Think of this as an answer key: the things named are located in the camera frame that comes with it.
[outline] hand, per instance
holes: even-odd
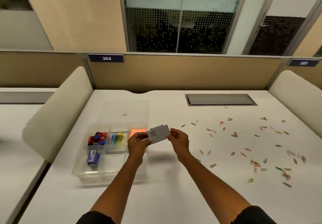
[[[167,138],[171,141],[178,160],[183,163],[186,156],[190,155],[188,135],[183,131],[171,128]]]
[[[128,159],[134,160],[138,167],[143,162],[145,149],[151,144],[146,132],[135,133],[127,140]]]

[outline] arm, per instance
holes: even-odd
[[[189,172],[220,224],[229,224],[245,208],[251,206],[232,187],[211,173],[191,155],[187,134],[171,129],[168,139],[172,143],[178,160]]]
[[[142,164],[143,155],[150,140],[147,138],[147,133],[135,133],[127,143],[129,151],[127,161],[91,208],[91,211],[98,211],[111,217],[116,224],[122,221],[135,173]]]

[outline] white tabletop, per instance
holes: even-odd
[[[0,88],[0,92],[56,89]],[[42,105],[0,105],[0,223],[11,223],[46,163],[22,140],[22,129]]]
[[[248,93],[258,106],[188,107],[185,93]],[[82,188],[78,178],[71,176],[70,169],[84,132],[89,124],[97,121],[102,102],[124,100],[147,100],[148,128],[168,124],[182,129],[189,135],[192,154],[202,164],[251,204],[261,206],[277,223],[322,222],[322,140],[269,92],[151,91],[134,94],[123,90],[96,90],[20,223],[76,223],[91,208],[106,187]],[[190,124],[196,119],[196,126]],[[259,126],[268,128],[261,131]],[[213,133],[214,138],[209,136],[207,128],[217,132]],[[278,134],[275,130],[286,131],[289,135]],[[231,136],[233,131],[237,131],[238,138]],[[304,155],[307,163],[295,157],[298,162],[295,165],[294,157],[288,156],[287,150]],[[132,186],[123,223],[218,223],[186,169],[178,162],[170,142],[165,140],[149,146],[147,155],[148,182]],[[254,173],[251,159],[268,170]],[[291,180],[286,181],[276,166],[291,168],[288,172]]]

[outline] person's right hand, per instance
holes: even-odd
[[[190,154],[188,135],[183,131],[171,128],[167,138],[172,143],[178,160],[182,163],[182,161]]]

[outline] forearm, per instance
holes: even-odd
[[[251,206],[239,193],[211,173],[190,153],[182,161],[220,224],[229,224],[246,207]]]
[[[139,164],[135,160],[128,158],[113,182],[93,205],[91,211],[98,211],[110,216],[116,224],[120,224],[138,167]]]

